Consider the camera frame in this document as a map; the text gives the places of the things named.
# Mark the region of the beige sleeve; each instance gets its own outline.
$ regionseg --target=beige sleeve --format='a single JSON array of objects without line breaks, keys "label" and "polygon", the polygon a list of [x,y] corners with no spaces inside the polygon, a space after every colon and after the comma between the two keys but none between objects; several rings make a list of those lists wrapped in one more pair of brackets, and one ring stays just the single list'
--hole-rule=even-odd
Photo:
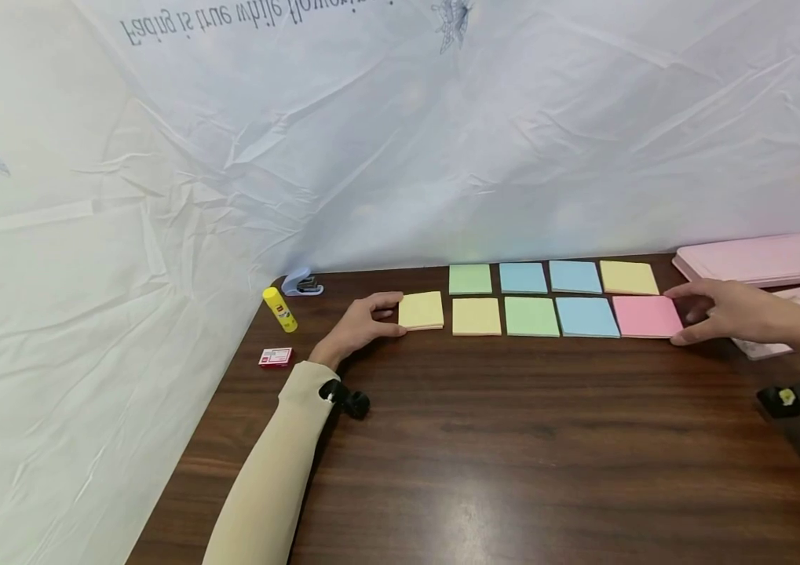
[{"label": "beige sleeve", "polygon": [[318,436],[334,405],[318,388],[332,379],[339,377],[323,365],[293,369],[217,517],[203,565],[287,562]]}]

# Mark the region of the small red box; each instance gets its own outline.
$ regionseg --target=small red box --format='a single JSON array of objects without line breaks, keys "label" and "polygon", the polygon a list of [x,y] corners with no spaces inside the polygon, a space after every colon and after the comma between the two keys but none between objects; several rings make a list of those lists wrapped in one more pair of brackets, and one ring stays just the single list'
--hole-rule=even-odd
[{"label": "small red box", "polygon": [[281,347],[280,349],[266,349],[261,352],[261,359],[258,365],[267,367],[286,367],[289,365],[289,358],[293,356],[292,347]]}]

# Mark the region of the white plastic sheet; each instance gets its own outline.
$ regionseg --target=white plastic sheet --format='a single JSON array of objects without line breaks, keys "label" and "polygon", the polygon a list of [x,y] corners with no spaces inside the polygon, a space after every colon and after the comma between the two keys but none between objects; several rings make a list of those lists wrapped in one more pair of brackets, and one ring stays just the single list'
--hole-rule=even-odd
[{"label": "white plastic sheet", "polygon": [[126,559],[285,268],[786,231],[800,0],[0,2],[0,563]]}]

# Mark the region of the dark wood tabletop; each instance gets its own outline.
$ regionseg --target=dark wood tabletop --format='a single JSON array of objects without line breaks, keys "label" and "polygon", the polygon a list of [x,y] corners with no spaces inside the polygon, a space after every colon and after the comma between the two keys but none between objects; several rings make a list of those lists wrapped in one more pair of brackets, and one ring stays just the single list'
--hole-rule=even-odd
[{"label": "dark wood tabletop", "polygon": [[[670,257],[632,258],[665,290],[684,282]],[[293,565],[800,563],[800,451],[754,398],[798,381],[796,355],[452,337],[446,267],[318,279],[322,297],[287,298],[296,333],[258,309],[130,565],[202,562],[289,374],[259,369],[261,350],[293,347],[300,361],[353,298],[383,290],[443,291],[447,325],[373,344],[342,369],[371,412],[334,412],[324,429]]]}]

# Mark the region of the yellow glue stick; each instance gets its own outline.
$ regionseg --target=yellow glue stick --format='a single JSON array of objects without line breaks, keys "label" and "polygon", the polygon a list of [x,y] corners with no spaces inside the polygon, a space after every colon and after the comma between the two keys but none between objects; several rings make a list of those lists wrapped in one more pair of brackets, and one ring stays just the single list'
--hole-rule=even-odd
[{"label": "yellow glue stick", "polygon": [[284,297],[280,296],[280,292],[277,292],[277,289],[274,286],[269,286],[265,288],[265,291],[261,293],[261,297],[265,299],[265,302],[268,303],[268,306],[271,308],[271,312],[277,316],[277,322],[280,322],[280,325],[284,328],[284,331],[288,334],[292,334],[296,329],[299,327],[299,323],[293,317],[293,313],[289,311],[287,308],[287,303],[284,302]]}]

